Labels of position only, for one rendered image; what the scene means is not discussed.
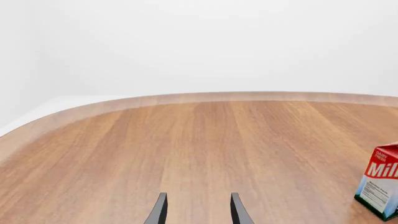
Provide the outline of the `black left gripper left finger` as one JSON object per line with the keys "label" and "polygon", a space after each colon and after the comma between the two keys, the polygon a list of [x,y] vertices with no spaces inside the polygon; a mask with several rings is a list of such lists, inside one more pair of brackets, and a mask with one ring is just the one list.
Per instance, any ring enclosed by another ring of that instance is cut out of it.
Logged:
{"label": "black left gripper left finger", "polygon": [[144,224],[165,224],[167,219],[167,194],[162,192]]}

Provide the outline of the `red and white milk carton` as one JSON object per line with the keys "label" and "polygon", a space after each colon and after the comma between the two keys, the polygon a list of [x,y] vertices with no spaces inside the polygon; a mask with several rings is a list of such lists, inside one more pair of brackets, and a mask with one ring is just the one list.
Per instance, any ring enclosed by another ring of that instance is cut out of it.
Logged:
{"label": "red and white milk carton", "polygon": [[385,222],[398,217],[398,141],[374,148],[354,199]]}

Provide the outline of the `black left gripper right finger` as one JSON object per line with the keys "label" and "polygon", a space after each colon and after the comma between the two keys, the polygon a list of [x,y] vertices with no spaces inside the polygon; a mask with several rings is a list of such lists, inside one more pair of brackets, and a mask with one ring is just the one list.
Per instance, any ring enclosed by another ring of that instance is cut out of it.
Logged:
{"label": "black left gripper right finger", "polygon": [[230,210],[233,224],[254,224],[236,192],[231,194]]}

